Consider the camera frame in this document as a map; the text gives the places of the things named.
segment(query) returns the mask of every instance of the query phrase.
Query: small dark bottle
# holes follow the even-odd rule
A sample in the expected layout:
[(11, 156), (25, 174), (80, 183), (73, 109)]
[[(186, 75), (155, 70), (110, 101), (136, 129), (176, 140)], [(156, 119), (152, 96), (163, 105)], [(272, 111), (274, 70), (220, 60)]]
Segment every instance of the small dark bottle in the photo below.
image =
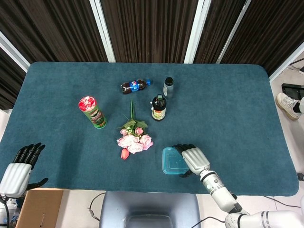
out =
[(167, 99), (172, 98), (173, 96), (173, 78), (168, 77), (163, 84), (163, 94)]
[(166, 115), (167, 101), (162, 94), (158, 94), (152, 100), (152, 117), (156, 121), (161, 121)]
[(136, 92), (138, 90), (143, 90), (144, 88), (148, 87), (149, 85), (151, 85), (151, 81), (148, 79), (147, 82), (142, 80), (142, 79), (138, 79), (132, 82), (125, 82), (122, 83), (120, 85), (123, 94), (130, 94), (132, 92)]

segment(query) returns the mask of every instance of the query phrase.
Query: can label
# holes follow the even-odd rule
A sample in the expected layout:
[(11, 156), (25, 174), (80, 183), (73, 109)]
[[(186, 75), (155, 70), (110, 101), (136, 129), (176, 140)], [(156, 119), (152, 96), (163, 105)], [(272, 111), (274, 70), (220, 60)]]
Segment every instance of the can label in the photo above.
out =
[(135, 91), (139, 90), (139, 86), (138, 86), (138, 82), (137, 81), (132, 81), (129, 84), (130, 84), (130, 88), (131, 88), (132, 92), (135, 92)]
[(90, 113), (91, 121), (100, 126), (103, 127), (105, 125), (105, 118), (102, 112), (99, 109), (96, 109)]
[(155, 120), (162, 120), (163, 118), (165, 118), (166, 115), (166, 108), (162, 111), (156, 111), (156, 110), (152, 110), (152, 116)]

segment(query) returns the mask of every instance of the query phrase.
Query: gray chair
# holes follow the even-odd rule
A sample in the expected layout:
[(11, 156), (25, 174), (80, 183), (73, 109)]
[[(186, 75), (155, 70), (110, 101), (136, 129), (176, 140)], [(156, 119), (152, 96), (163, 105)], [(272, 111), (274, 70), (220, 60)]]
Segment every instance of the gray chair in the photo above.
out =
[(195, 194), (107, 191), (99, 227), (191, 228), (200, 221), (199, 212)]

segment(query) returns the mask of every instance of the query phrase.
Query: blue plastic container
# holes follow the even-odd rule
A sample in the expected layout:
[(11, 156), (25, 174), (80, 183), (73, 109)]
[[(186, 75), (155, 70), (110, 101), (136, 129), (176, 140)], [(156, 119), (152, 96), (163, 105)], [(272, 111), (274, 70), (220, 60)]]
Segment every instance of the blue plastic container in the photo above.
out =
[(162, 150), (162, 171), (166, 174), (184, 174), (189, 170), (180, 153), (173, 147)]

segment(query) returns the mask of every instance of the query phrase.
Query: flower bouquet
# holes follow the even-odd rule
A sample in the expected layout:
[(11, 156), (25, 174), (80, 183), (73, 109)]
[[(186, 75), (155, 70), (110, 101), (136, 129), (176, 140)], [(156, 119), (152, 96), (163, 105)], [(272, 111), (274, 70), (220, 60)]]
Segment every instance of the flower bouquet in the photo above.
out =
[(144, 121), (135, 120), (133, 99), (130, 105), (130, 119), (127, 118), (127, 120), (128, 122), (121, 127), (120, 133), (123, 136), (117, 140), (118, 146), (124, 148), (121, 154), (122, 159), (127, 159), (130, 153), (146, 151), (153, 145), (151, 137), (145, 134), (148, 125)]

